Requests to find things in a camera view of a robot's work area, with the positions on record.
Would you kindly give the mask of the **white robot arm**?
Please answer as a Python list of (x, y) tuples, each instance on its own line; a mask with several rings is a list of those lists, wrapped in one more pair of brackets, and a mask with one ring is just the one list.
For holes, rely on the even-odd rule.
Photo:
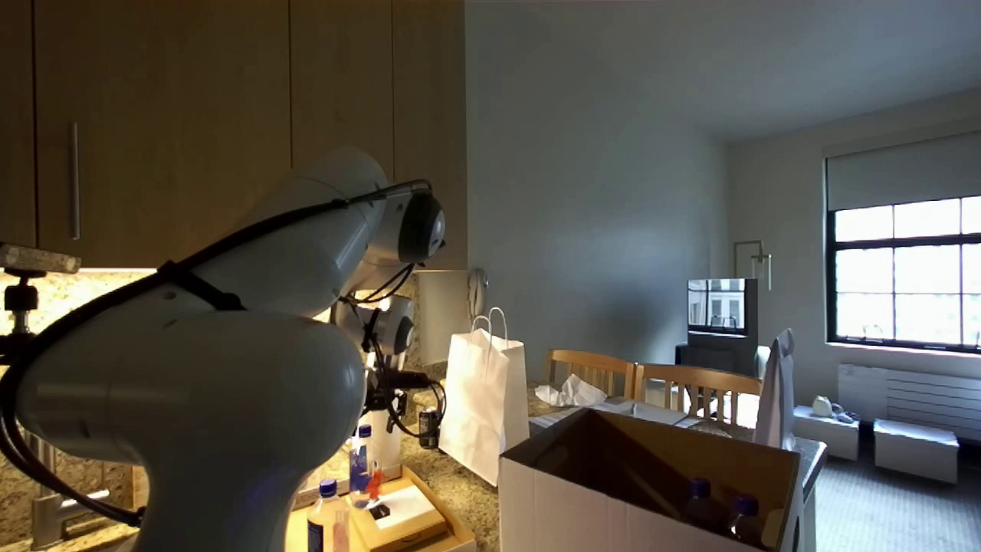
[(3, 374), (3, 429), (148, 469), (133, 552), (283, 552), (297, 483), (365, 405), (362, 334), (326, 313), (380, 253), (443, 242), (423, 177), (333, 149), (211, 246), (43, 328)]

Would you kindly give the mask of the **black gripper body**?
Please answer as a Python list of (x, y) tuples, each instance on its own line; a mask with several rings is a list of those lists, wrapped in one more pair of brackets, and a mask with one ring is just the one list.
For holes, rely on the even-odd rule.
[(362, 348), (370, 355), (365, 396), (369, 411), (390, 411), (398, 391), (429, 385), (426, 374), (400, 369), (412, 343), (413, 318), (409, 299), (393, 299), (387, 308), (369, 313), (362, 338)]

